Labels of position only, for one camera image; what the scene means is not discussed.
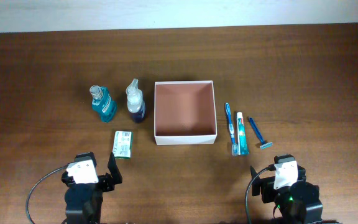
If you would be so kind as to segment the teal toothpaste tube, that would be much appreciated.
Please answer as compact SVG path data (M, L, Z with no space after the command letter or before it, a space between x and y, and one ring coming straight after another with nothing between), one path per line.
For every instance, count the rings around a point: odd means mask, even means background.
M237 139L239 145L239 155L249 155L245 126L244 126L244 117L242 115L242 112L237 112L236 123L237 123Z

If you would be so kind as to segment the blue white toothbrush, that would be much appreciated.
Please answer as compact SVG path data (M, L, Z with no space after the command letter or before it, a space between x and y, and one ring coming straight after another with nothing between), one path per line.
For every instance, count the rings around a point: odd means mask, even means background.
M237 156L238 155L238 145L235 140L234 126L232 123L231 108L229 106L229 103L225 103L225 112L226 112L226 118L227 118L227 122L228 122L228 130L229 130L229 134L230 134L231 142L232 142L232 146L231 146L232 155Z

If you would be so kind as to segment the teal mouthwash bottle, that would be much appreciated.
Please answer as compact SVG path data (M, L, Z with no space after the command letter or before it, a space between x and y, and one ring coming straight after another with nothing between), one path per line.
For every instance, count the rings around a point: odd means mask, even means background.
M89 92L93 97L92 109L99 114L101 121L110 122L116 114L117 105L109 90L105 86L93 85Z

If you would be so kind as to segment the clear blue spray bottle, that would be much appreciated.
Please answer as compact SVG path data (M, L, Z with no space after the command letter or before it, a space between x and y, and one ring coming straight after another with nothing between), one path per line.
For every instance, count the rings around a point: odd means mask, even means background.
M126 88L127 108L135 123L141 123L145 118L145 101L138 83L139 80L135 78Z

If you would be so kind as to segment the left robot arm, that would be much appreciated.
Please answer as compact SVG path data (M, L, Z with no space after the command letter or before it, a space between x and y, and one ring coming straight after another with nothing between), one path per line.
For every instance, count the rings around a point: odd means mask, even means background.
M109 172L96 173L93 152L77 155L62 174L62 182L68 187L65 193L67 223L100 223L103 193L111 192L122 183L122 175L113 153L108 160Z

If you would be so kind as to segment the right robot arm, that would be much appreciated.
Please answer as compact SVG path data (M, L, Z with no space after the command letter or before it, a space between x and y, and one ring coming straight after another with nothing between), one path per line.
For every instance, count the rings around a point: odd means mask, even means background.
M266 169L256 172L250 167L251 186L246 195L261 196L263 203L274 203L282 216L273 218L272 223L317 223L321 224L323 204L319 199L319 187L306 181L306 170L298 166L298 179L290 187L275 189L275 177L261 179L259 175Z

